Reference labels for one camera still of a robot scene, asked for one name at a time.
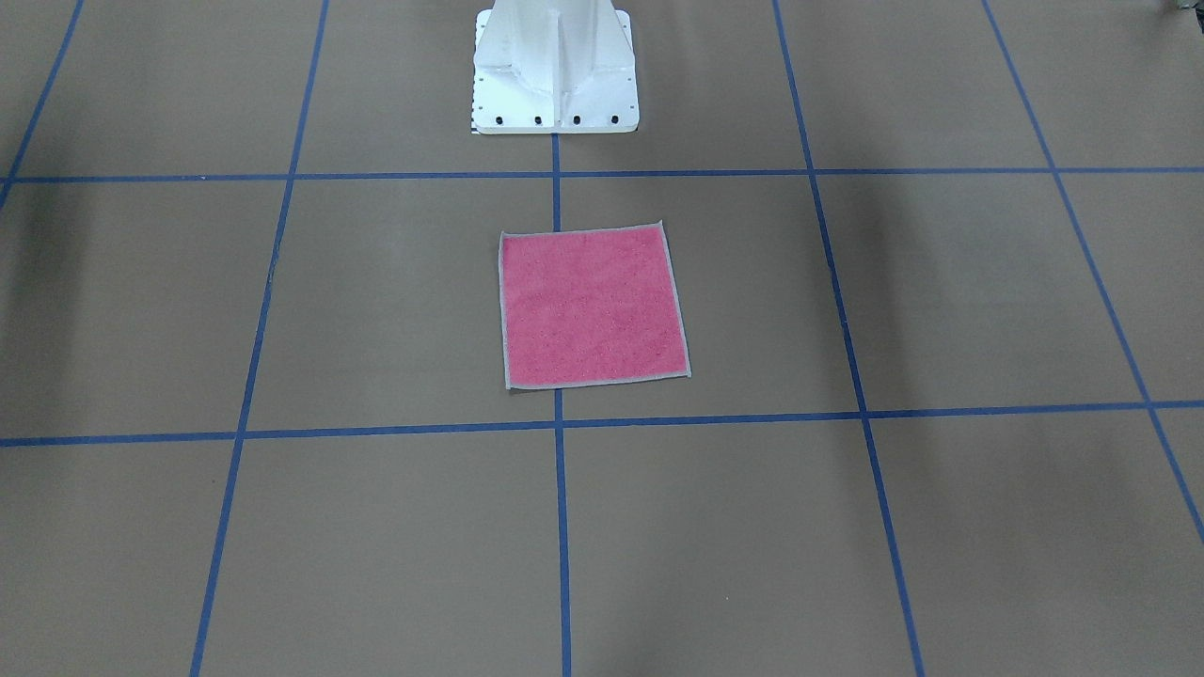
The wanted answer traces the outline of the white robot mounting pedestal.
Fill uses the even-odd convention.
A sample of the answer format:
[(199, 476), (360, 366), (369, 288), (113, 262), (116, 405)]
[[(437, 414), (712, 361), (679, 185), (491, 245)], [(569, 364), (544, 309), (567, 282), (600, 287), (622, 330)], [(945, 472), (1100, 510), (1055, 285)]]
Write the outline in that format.
[(476, 16), (476, 134), (641, 126), (632, 20), (610, 1), (496, 1)]

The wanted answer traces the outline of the pink and grey towel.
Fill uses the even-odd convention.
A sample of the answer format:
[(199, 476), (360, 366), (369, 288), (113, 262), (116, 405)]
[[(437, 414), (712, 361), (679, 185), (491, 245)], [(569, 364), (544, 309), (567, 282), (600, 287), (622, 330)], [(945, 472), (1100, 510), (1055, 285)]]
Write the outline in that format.
[(661, 222), (498, 236), (510, 390), (687, 378), (687, 330)]

